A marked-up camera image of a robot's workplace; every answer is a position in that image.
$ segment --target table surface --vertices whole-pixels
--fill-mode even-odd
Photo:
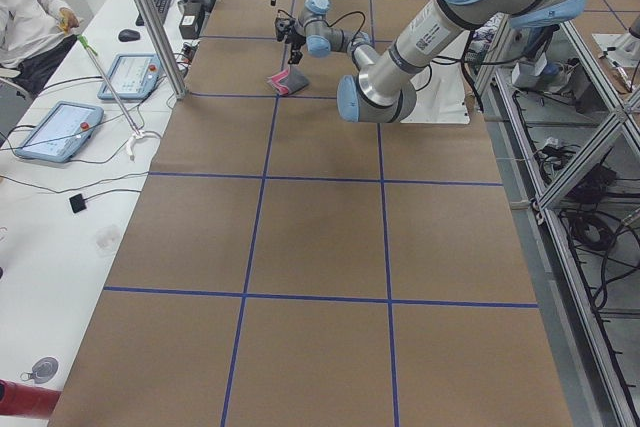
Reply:
[[[164,24],[174,52],[180,52],[184,42],[178,30],[181,14],[177,2],[174,0]],[[105,69],[117,54],[154,52],[146,28],[135,26],[136,17],[134,0],[107,0],[86,27],[84,35]],[[118,32],[125,28],[140,31],[141,39],[119,42]],[[95,66],[77,43],[49,85],[94,75],[98,75]],[[37,360],[54,357],[60,363],[58,373],[42,387],[64,386],[139,194],[105,194],[88,201],[87,210],[78,214],[71,211],[68,199],[78,192],[86,198],[112,189],[142,189],[159,145],[156,138],[138,141],[133,161],[124,149],[118,150],[130,137],[131,129],[116,103],[97,99],[100,86],[101,81],[89,80],[45,90],[20,124],[36,124],[62,100],[99,105],[105,110],[105,122],[75,159],[104,161],[115,153],[112,160],[104,164],[51,164],[18,159],[6,143],[0,151],[3,176],[56,191],[69,190],[53,194],[7,179],[0,182],[0,252],[4,269],[0,281],[0,378],[4,380],[20,382],[20,374],[29,372]],[[165,79],[132,116],[139,127],[162,133],[174,103],[175,96]],[[12,134],[12,145],[18,145],[27,133]],[[18,423],[45,424],[0,417],[0,426]]]

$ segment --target folded cloth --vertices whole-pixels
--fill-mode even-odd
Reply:
[[[267,83],[273,87],[278,94],[287,96],[304,89],[309,85],[309,79],[307,79],[298,68],[291,65],[282,72],[269,77]]]

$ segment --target person's hand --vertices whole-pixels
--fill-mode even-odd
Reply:
[[[61,8],[60,16],[62,17],[60,29],[62,29],[65,34],[68,34],[71,29],[80,27],[80,22],[71,9],[67,9],[66,7]]]

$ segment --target black pants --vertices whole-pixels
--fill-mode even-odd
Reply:
[[[27,89],[34,97],[37,96],[75,43],[75,35],[65,37],[53,49],[24,60],[18,66],[20,75],[13,82]]]

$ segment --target black connector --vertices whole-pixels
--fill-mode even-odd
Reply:
[[[71,210],[74,214],[82,212],[87,208],[87,203],[85,202],[82,194],[76,194],[73,197],[69,197],[69,203],[71,204]]]

